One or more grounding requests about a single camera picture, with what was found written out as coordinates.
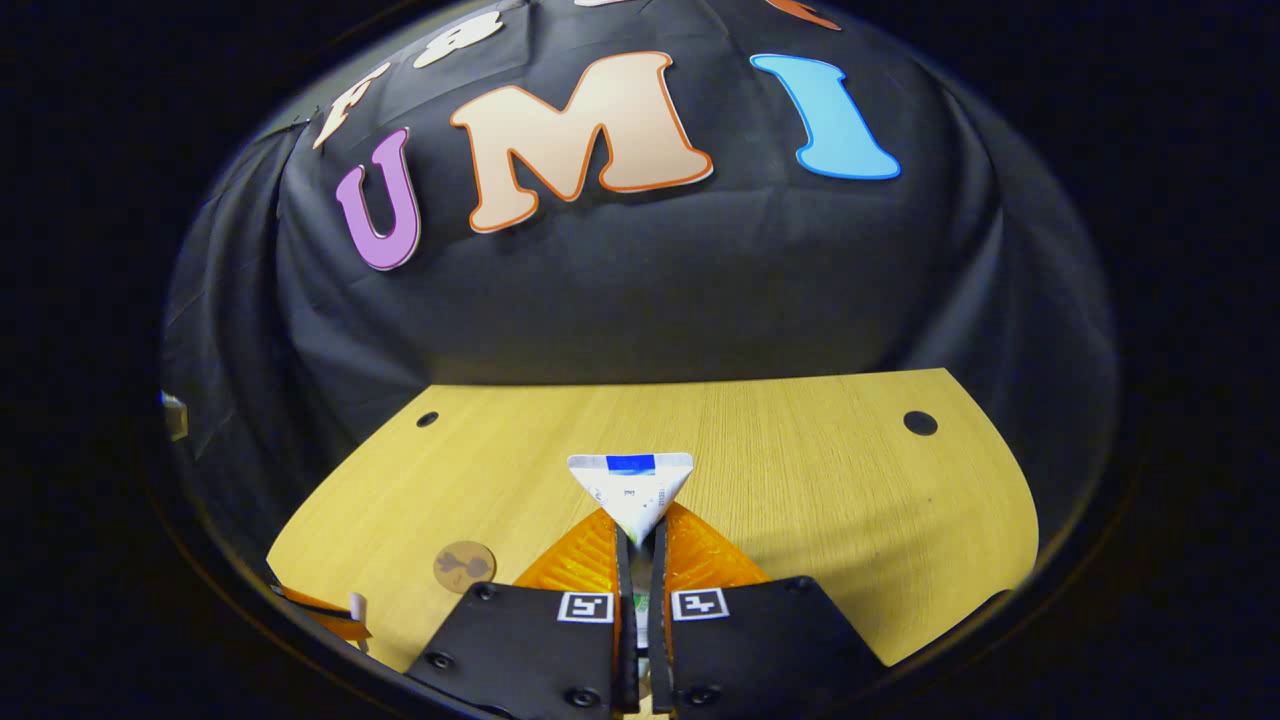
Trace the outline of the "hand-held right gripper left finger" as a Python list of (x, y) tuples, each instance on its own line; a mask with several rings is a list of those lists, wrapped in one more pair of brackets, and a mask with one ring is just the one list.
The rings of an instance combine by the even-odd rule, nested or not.
[(475, 582), (407, 670), (492, 715), (640, 710), (630, 539), (596, 510), (515, 583)]

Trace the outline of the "white toothpaste tube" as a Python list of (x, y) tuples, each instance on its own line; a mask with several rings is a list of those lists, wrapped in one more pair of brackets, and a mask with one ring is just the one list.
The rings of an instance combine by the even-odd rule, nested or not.
[(614, 573), (616, 593), (631, 600), (617, 601), (616, 618), (636, 623), (635, 651), (649, 660), (646, 611), (650, 609), (652, 582), (634, 579), (632, 564), (646, 574), (653, 569), (653, 551), (646, 538), (675, 503), (675, 497), (694, 469), (691, 454), (572, 455), (570, 473), (611, 518), (605, 547), (614, 551), (609, 569)]

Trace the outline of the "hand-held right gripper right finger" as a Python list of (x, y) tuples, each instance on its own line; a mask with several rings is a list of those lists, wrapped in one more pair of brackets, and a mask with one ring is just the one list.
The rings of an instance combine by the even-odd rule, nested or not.
[(648, 657), (657, 715), (818, 715), (886, 675), (815, 578), (768, 578), (680, 503), (655, 529), (654, 561)]

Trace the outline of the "wooden desktop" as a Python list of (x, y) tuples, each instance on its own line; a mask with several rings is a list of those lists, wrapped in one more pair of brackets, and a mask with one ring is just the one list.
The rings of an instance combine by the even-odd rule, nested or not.
[(352, 452), (269, 568), (367, 598), (374, 659), (404, 670), (460, 594), (439, 550), (475, 541), (512, 584), (594, 512), (573, 454), (689, 452), (678, 501), (771, 578), (814, 577), (881, 661), (951, 630), (1036, 565), (1027, 479), (946, 370), (657, 386), (434, 386)]

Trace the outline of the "black backdrop cloth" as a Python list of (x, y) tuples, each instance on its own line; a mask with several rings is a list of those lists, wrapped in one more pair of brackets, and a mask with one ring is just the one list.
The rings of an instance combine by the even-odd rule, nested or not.
[[(305, 90), (198, 202), (164, 311), (186, 478), (259, 575), (287, 520), (434, 383), (744, 380), (941, 366), (993, 421), (1039, 511), (1075, 523), (1117, 419), (1105, 275), (1068, 192), (969, 83), (833, 8), (765, 0), (490, 0), (500, 28), (429, 67), (445, 29)], [(700, 179), (604, 187), (605, 126), (541, 206), (474, 229), (451, 120), (504, 87), (562, 109), (588, 67), (657, 51)]]

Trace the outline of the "round cork coaster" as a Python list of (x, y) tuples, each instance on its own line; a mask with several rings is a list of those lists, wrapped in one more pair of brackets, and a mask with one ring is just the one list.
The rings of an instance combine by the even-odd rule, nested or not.
[(497, 574), (495, 555), (475, 541), (456, 541), (439, 550), (433, 560), (433, 575), (444, 589), (462, 594), (477, 582), (490, 582)]

